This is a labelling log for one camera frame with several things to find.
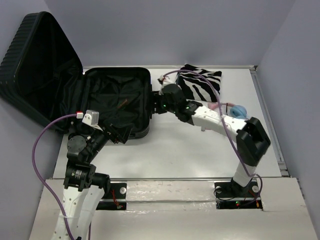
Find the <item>zebra striped cloth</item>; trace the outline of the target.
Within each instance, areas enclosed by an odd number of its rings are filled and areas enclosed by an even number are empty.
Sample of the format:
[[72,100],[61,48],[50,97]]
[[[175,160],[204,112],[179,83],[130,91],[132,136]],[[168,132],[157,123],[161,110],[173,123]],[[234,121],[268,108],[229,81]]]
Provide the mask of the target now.
[[[209,71],[190,64],[185,64],[181,70],[189,70],[202,75],[211,83],[216,93],[220,95],[222,71]],[[216,95],[213,93],[209,84],[194,73],[177,73],[176,83],[188,100],[217,102]]]

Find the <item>pink and blue headphones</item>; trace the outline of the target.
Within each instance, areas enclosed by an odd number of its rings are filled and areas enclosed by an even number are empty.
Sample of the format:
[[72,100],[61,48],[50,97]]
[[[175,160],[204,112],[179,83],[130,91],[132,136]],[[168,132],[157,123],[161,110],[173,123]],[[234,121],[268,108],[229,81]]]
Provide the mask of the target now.
[[220,105],[221,106],[219,108],[219,104],[217,102],[209,102],[207,104],[207,107],[210,110],[217,112],[218,114],[220,114],[221,112],[222,115],[229,116],[235,119],[248,120],[250,118],[244,106],[236,105],[230,102],[221,103]]

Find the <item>black hard-shell suitcase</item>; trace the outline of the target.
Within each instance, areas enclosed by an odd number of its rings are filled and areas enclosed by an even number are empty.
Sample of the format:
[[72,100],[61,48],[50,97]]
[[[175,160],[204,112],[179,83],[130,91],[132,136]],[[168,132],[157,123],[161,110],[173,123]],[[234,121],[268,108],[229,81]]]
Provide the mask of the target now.
[[83,65],[63,29],[46,11],[27,14],[0,64],[0,96],[46,126],[78,111],[99,120],[133,124],[131,138],[144,137],[151,115],[151,74],[144,67]]

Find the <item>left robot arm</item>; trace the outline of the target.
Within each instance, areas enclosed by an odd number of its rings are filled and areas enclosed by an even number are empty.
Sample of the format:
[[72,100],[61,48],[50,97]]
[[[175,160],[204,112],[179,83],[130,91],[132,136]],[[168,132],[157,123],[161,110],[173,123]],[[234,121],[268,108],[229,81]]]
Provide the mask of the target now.
[[110,194],[111,180],[105,173],[97,173],[93,159],[108,141],[125,144],[133,124],[121,126],[107,121],[68,136],[67,164],[63,182],[63,209],[52,234],[53,240],[84,240],[100,200]]

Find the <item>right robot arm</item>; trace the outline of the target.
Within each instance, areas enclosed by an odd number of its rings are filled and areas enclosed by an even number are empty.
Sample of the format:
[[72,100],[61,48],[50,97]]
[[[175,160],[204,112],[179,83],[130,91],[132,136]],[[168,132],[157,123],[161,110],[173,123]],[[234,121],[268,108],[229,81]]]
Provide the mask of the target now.
[[187,100],[176,84],[168,84],[160,91],[153,92],[154,112],[170,112],[181,122],[212,130],[226,136],[236,155],[240,158],[238,167],[230,181],[229,190],[235,196],[242,196],[256,174],[261,158],[271,145],[260,120],[237,119],[220,115],[207,106],[194,100]]

